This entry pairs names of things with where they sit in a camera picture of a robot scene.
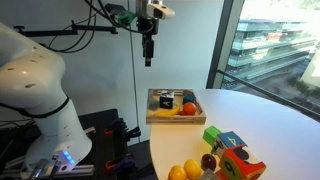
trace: round table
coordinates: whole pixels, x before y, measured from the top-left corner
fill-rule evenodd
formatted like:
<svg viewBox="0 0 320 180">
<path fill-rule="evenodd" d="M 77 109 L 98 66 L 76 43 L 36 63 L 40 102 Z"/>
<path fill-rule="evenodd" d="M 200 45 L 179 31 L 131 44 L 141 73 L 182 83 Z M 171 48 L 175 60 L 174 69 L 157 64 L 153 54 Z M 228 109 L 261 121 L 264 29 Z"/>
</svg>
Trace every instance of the round table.
<svg viewBox="0 0 320 180">
<path fill-rule="evenodd" d="M 300 112 L 254 95 L 221 90 L 195 90 L 207 115 L 204 125 L 152 125 L 150 151 L 159 180 L 172 166 L 201 161 L 211 146 L 202 139 L 215 126 L 234 131 L 267 166 L 260 179 L 319 179 L 320 123 Z"/>
</svg>

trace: toy block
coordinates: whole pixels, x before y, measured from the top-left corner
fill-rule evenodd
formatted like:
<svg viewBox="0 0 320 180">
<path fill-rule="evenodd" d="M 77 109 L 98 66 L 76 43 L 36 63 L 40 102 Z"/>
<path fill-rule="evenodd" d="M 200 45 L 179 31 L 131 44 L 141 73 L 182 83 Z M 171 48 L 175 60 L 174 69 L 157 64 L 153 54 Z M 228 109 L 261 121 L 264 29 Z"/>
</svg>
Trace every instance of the toy block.
<svg viewBox="0 0 320 180">
<path fill-rule="evenodd" d="M 214 141 L 216 140 L 218 134 L 222 132 L 214 126 L 208 127 L 204 133 L 202 139 L 204 139 L 210 146 L 213 146 Z"/>
<path fill-rule="evenodd" d="M 221 133 L 217 135 L 211 153 L 221 158 L 226 149 L 239 145 L 246 146 L 246 143 L 236 133 L 233 131 Z"/>
<path fill-rule="evenodd" d="M 161 91 L 159 106 L 161 108 L 165 108 L 165 109 L 172 109 L 173 108 L 173 99 L 174 99 L 174 92 L 173 91 Z"/>
<path fill-rule="evenodd" d="M 227 149 L 219 166 L 230 180 L 256 180 L 266 169 L 266 165 L 244 145 Z"/>
</svg>

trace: floor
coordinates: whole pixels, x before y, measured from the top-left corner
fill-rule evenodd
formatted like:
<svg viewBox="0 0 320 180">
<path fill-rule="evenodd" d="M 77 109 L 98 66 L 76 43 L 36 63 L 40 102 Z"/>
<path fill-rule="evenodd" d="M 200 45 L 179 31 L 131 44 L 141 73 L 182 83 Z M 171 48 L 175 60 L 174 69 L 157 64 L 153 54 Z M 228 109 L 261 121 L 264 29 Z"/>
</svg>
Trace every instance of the floor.
<svg viewBox="0 0 320 180">
<path fill-rule="evenodd" d="M 149 141 L 140 142 L 128 147 L 128 151 L 133 154 L 136 166 L 139 170 L 146 169 L 144 177 L 140 177 L 139 180 L 158 180 L 152 165 Z"/>
</svg>

